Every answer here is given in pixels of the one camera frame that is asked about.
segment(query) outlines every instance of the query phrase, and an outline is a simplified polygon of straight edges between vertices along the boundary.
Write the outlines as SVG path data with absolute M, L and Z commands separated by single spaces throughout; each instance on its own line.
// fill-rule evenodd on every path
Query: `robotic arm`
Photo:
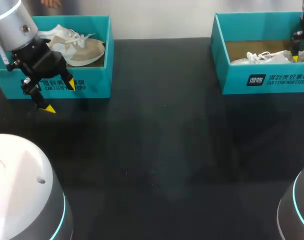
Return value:
M 295 62 L 298 62 L 299 60 L 299 49 L 300 49 L 301 41 L 304 40 L 304 0 L 302 3 L 302 10 L 303 10 L 303 14 L 300 19 L 302 31 L 295 32 L 292 36 L 291 53 Z
M 3 62 L 8 71 L 19 68 L 27 76 L 21 88 L 38 108 L 55 113 L 41 95 L 39 81 L 60 75 L 67 89 L 75 91 L 74 78 L 61 53 L 51 51 L 37 33 L 38 27 L 22 0 L 0 0 L 0 54 Z M 5 52 L 11 52 L 13 63 Z

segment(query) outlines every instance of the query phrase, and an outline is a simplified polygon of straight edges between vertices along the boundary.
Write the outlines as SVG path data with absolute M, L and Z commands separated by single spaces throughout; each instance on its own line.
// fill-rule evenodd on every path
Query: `teal shoebox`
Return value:
M 292 34 L 301 29 L 301 15 L 301 12 L 217 13 L 211 50 L 222 93 L 304 92 L 304 63 L 231 65 L 227 48 L 227 43 L 262 41 L 269 45 L 289 41 Z
M 104 66 L 69 67 L 76 91 L 66 89 L 60 76 L 43 79 L 39 85 L 46 99 L 109 98 L 111 95 L 114 39 L 109 16 L 35 16 L 39 31 L 49 31 L 58 24 L 79 34 L 95 34 L 91 38 L 105 42 Z M 0 56 L 0 87 L 7 99 L 31 99 L 24 95 L 21 80 L 26 76 L 20 69 L 8 72 Z

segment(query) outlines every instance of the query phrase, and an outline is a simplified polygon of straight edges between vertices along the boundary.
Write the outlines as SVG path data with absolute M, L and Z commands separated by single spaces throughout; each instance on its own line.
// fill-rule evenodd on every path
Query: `blue light ring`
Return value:
M 66 196 L 64 195 L 64 193 L 63 193 L 63 201 L 64 201 L 64 207 L 63 207 L 63 214 L 62 214 L 61 221 L 60 221 L 60 223 L 59 223 L 56 231 L 54 232 L 53 236 L 49 240 L 53 240 L 56 237 L 56 235 L 58 234 L 58 232 L 59 232 L 59 230 L 60 230 L 60 228 L 62 226 L 62 223 L 63 223 L 63 220 L 64 220 L 64 216 L 66 214 L 66 205 L 67 204 L 66 204 Z
M 294 207 L 295 207 L 296 213 L 297 213 L 298 217 L 300 218 L 301 222 L 302 222 L 303 225 L 304 225 L 304 219 L 303 219 L 303 217 L 301 216 L 301 213 L 300 213 L 300 211 L 299 211 L 299 208 L 298 208 L 298 205 L 297 205 L 297 201 L 296 201 L 296 194 L 295 194 L 296 184 L 297 184 L 297 180 L 298 180 L 300 174 L 301 174 L 301 172 L 297 175 L 297 177 L 296 177 L 296 179 L 295 179 L 295 181 L 294 181 L 292 195 L 293 195 L 293 203 L 294 203 Z

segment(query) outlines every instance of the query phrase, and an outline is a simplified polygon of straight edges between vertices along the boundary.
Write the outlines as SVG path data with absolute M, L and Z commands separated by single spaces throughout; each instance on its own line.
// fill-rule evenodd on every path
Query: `person's hand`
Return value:
M 48 8 L 53 8 L 53 9 L 62 6 L 60 0 L 41 0 L 41 3 L 47 6 Z

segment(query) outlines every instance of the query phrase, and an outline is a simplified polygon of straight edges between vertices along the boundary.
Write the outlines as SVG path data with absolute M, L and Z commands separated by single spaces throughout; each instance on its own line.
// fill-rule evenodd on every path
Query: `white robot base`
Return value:
M 49 159 L 34 143 L 0 134 L 0 240 L 72 235 L 72 212 Z

